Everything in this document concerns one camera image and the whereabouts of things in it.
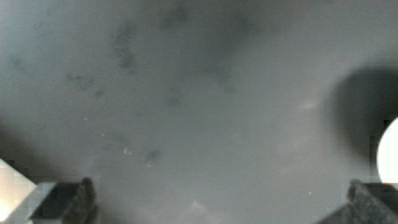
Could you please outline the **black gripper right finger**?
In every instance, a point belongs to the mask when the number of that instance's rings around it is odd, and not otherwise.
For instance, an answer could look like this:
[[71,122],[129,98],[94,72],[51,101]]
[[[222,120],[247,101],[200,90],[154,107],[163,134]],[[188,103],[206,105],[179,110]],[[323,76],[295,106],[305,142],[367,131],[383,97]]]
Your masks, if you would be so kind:
[[398,224],[398,189],[391,184],[353,180],[346,199],[332,224]]

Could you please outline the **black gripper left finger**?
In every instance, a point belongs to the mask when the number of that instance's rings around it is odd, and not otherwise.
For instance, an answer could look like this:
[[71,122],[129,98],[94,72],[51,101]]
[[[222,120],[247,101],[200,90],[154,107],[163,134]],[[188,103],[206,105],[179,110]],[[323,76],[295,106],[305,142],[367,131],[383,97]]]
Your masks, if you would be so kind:
[[33,211],[33,224],[88,224],[96,216],[94,183],[83,178],[74,183],[56,183]]

